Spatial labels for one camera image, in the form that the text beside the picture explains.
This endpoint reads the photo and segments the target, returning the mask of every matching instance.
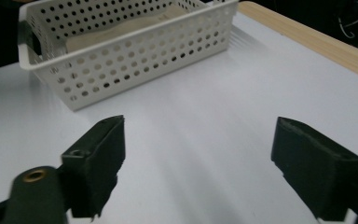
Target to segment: dark background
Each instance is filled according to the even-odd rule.
[[[347,32],[356,35],[354,39],[349,39],[340,31],[337,22],[338,15],[344,23],[358,19],[358,4],[355,1],[255,0],[255,2],[358,48],[358,24],[347,29]],[[20,5],[13,4],[10,0],[0,0],[0,66],[18,61],[17,21]]]

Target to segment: basket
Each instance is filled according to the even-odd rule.
[[[72,110],[160,77],[228,46],[237,0],[44,0],[21,7],[19,59]],[[68,52],[68,38],[158,15],[170,5],[186,14]],[[41,55],[34,51],[36,35]]]

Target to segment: wooden table edge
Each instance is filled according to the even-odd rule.
[[[357,48],[254,2],[239,3],[238,11],[358,74]]]

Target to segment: basket hole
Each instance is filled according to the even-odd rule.
[[[84,63],[84,59],[79,58],[79,59],[76,60],[76,62],[77,62],[78,64],[82,64],[82,63]]]
[[[94,66],[95,70],[100,70],[102,68],[102,66],[100,64],[95,64]]]
[[[88,75],[90,73],[90,70],[88,68],[83,69],[83,74]]]
[[[65,82],[65,78],[59,77],[57,81],[58,81],[58,83],[64,83],[64,82]]]
[[[50,68],[50,73],[51,74],[57,74],[59,72],[58,68],[57,67],[51,67]]]

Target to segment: white plastic basket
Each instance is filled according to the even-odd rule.
[[[74,35],[161,13],[176,4],[184,16],[67,53]],[[228,46],[238,0],[44,0],[19,18],[20,66],[34,72],[72,110],[160,77]],[[34,33],[42,55],[32,47]]]

